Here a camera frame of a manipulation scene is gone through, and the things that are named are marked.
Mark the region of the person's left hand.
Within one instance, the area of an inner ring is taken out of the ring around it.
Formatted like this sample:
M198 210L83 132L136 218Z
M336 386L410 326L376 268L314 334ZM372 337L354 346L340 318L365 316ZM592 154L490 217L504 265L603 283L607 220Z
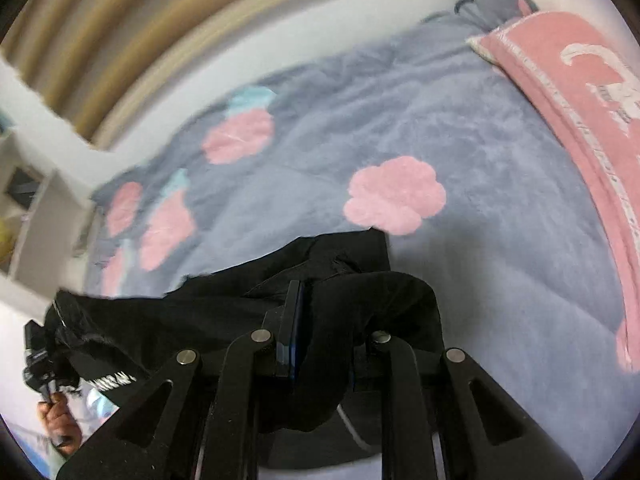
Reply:
M74 454L81 446L82 432L62 392L51 394L51 401L37 404L38 418L54 446L63 456Z

